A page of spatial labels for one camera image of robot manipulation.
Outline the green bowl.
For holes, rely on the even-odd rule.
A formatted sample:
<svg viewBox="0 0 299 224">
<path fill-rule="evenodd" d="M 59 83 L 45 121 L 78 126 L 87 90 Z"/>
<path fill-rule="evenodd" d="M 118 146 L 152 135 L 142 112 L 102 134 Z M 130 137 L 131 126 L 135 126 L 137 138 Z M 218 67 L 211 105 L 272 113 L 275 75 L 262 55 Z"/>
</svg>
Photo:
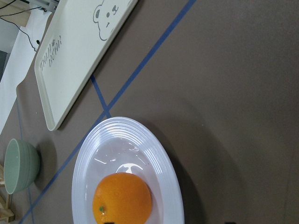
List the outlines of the green bowl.
<svg viewBox="0 0 299 224">
<path fill-rule="evenodd" d="M 40 168 L 40 157 L 30 143 L 11 139 L 4 159 L 4 180 L 8 194 L 28 188 L 36 179 Z"/>
</svg>

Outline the white round plate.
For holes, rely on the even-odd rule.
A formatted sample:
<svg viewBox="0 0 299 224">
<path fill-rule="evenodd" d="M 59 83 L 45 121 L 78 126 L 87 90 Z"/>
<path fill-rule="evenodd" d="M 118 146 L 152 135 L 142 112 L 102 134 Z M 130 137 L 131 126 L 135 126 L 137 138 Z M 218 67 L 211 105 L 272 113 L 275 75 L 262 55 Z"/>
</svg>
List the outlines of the white round plate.
<svg viewBox="0 0 299 224">
<path fill-rule="evenodd" d="M 147 183 L 153 199 L 149 224 L 184 223 L 180 186 L 165 149 L 147 127 L 125 117 L 100 122 L 79 150 L 71 190 L 74 223 L 95 223 L 96 187 L 104 177 L 119 172 L 135 174 Z"/>
</svg>

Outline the orange fruit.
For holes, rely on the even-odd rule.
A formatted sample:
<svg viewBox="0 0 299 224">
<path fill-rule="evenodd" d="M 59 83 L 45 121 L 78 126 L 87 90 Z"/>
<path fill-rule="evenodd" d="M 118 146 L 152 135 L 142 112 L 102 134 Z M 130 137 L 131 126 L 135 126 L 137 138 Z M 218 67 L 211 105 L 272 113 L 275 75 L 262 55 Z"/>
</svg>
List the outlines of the orange fruit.
<svg viewBox="0 0 299 224">
<path fill-rule="evenodd" d="M 111 174 L 99 182 L 92 207 L 98 224 L 144 224 L 152 211 L 151 192 L 134 174 Z"/>
</svg>

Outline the wooden dish rack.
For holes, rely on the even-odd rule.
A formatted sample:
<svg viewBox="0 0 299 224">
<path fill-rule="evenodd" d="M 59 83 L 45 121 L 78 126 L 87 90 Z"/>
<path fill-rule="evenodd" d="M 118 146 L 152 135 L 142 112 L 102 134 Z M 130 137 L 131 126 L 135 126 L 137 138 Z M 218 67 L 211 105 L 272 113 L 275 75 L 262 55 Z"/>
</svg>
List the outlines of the wooden dish rack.
<svg viewBox="0 0 299 224">
<path fill-rule="evenodd" d="M 0 187 L 5 187 L 4 168 L 2 165 L 0 166 Z M 0 196 L 0 220 L 6 223 L 11 223 L 15 219 L 14 213 L 9 208 L 10 199 L 10 194 L 7 194 L 6 199 Z"/>
</svg>

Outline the cream bear tray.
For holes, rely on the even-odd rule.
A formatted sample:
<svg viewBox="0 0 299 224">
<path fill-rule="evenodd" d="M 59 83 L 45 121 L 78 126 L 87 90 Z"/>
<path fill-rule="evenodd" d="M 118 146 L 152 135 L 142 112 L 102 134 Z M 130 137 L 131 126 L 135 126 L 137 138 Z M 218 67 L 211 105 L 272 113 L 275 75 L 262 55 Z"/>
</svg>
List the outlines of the cream bear tray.
<svg viewBox="0 0 299 224">
<path fill-rule="evenodd" d="M 135 0 L 59 2 L 35 61 L 48 130 L 60 127 L 135 5 Z"/>
</svg>

